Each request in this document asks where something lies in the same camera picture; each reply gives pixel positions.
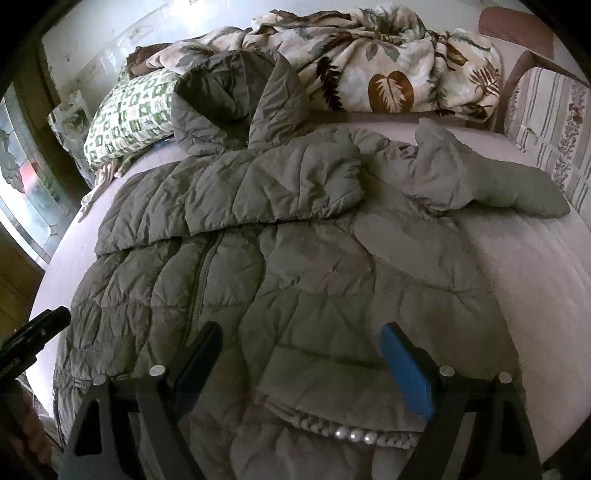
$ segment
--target window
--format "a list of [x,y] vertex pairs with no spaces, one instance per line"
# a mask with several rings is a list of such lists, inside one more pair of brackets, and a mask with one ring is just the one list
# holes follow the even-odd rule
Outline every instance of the window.
[[0,100],[0,222],[43,268],[76,210],[27,128],[14,86]]

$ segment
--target leaf print blanket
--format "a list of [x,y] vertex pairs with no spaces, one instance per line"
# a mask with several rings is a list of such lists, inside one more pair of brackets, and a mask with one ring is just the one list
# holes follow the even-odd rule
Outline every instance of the leaf print blanket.
[[312,107],[349,112],[427,112],[485,121],[499,100],[501,59],[476,33],[427,30],[407,7],[283,10],[253,28],[223,27],[181,40],[147,60],[184,74],[221,50],[278,50],[295,67]]

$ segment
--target gray puffer jacket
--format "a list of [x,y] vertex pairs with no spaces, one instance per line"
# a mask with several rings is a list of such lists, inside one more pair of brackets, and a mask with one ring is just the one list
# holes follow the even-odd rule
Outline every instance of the gray puffer jacket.
[[[166,365],[208,320],[223,351],[181,428],[210,480],[396,478],[424,422],[381,358],[388,322],[464,375],[518,377],[497,301],[442,212],[565,215],[549,177],[430,121],[417,148],[306,132],[308,114],[278,54],[227,51],[180,79],[175,138],[193,156],[133,176],[100,227],[60,339],[65,435],[93,377]],[[339,440],[340,426],[377,443]]]

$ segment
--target black clamp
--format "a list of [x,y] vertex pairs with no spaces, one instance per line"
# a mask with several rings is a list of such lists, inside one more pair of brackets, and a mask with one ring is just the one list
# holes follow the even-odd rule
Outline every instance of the black clamp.
[[459,480],[541,480],[534,435],[509,374],[488,381],[437,366],[396,323],[384,326],[381,344],[406,403],[428,420],[399,480],[440,480],[470,412],[476,417]]
[[76,416],[60,480],[145,479],[130,413],[142,418],[158,478],[204,480],[177,422],[193,409],[221,350],[222,328],[207,322],[168,368],[154,365],[149,375],[131,380],[98,375]]

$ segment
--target white bed sheet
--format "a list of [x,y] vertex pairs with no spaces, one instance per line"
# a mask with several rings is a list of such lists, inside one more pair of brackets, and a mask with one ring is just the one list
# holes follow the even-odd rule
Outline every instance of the white bed sheet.
[[[416,124],[351,125],[415,143]],[[535,164],[501,135],[450,130],[487,157]],[[47,308],[70,306],[77,285],[95,260],[98,226],[126,178],[185,156],[175,144],[148,154],[107,189],[82,223],[72,224],[41,283],[32,317]],[[545,220],[474,206],[456,212],[454,218],[477,247],[519,352],[526,410],[544,461],[591,413],[591,233],[576,212]],[[54,339],[27,371],[35,394],[49,412],[56,348]]]

